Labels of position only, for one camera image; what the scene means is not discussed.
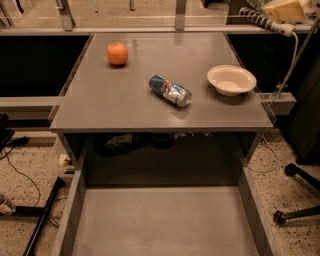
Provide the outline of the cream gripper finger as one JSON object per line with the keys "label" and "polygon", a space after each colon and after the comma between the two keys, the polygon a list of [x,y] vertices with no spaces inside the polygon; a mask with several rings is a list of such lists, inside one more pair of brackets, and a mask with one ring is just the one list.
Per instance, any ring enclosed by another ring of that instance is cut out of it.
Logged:
{"label": "cream gripper finger", "polygon": [[264,14],[278,23],[299,23],[305,19],[307,0],[270,0],[262,6]]}

